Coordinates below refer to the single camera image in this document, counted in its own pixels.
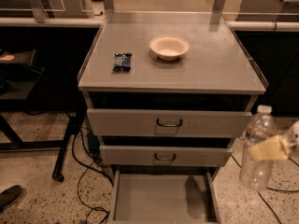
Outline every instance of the drawer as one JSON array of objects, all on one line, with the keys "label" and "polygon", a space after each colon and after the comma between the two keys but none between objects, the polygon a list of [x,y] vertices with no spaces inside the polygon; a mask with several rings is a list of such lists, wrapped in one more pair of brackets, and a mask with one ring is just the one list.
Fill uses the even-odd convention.
[{"label": "drawer", "polygon": [[206,170],[118,169],[109,223],[221,223],[211,175]]},{"label": "drawer", "polygon": [[230,148],[100,146],[105,164],[222,167]]},{"label": "drawer", "polygon": [[96,135],[239,137],[250,112],[88,109]]}]

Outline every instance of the speckled floor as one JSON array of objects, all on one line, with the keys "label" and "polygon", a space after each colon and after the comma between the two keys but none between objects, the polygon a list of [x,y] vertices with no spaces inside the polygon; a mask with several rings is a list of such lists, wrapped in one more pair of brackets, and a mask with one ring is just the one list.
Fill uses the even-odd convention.
[{"label": "speckled floor", "polygon": [[[3,116],[24,140],[50,140],[62,137],[67,123],[66,114],[47,113],[28,116],[23,113],[4,113]],[[297,119],[277,118],[280,132],[283,133]],[[86,145],[85,124],[82,132]],[[1,133],[0,141],[6,142]],[[68,145],[63,174],[64,182],[51,178],[58,151],[31,151],[0,153],[0,189],[20,184],[24,188],[22,197],[2,214],[0,223],[99,223],[103,212],[91,211],[78,198],[91,207],[110,209],[112,187],[100,174],[88,171],[79,165],[72,156],[74,136]],[[233,155],[241,163],[242,144],[240,137],[233,145]],[[90,165],[93,160],[86,155],[79,135],[74,143],[76,157]],[[270,209],[254,191],[239,185],[239,167],[233,159],[228,160],[214,180],[221,222],[239,223],[279,223]],[[291,161],[275,163],[269,187],[274,189],[299,189],[299,167]],[[277,193],[272,190],[262,192],[262,196],[277,213],[281,223],[299,223],[299,193]]]}]

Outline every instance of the person's foot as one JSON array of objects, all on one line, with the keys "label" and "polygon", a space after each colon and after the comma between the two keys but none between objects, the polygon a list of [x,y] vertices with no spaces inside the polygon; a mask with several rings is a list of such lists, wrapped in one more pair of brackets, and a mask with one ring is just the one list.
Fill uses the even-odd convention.
[{"label": "person's foot", "polygon": [[22,187],[15,185],[0,193],[0,212],[14,204],[22,195]]}]

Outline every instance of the bowl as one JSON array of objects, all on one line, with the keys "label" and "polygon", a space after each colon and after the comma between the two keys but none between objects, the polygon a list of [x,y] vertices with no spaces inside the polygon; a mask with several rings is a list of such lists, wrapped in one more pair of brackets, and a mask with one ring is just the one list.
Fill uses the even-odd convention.
[{"label": "bowl", "polygon": [[174,35],[161,35],[153,38],[149,48],[159,58],[165,61],[174,61],[187,53],[190,48],[188,41]]}]

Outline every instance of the bottle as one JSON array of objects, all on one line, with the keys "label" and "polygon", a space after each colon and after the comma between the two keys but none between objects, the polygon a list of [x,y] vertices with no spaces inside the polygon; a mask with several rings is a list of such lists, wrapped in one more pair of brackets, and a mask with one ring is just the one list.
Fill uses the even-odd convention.
[{"label": "bottle", "polygon": [[246,128],[240,183],[257,191],[267,189],[273,162],[254,161],[249,154],[249,148],[277,134],[277,125],[271,112],[271,106],[259,105],[257,113],[251,118]]}]

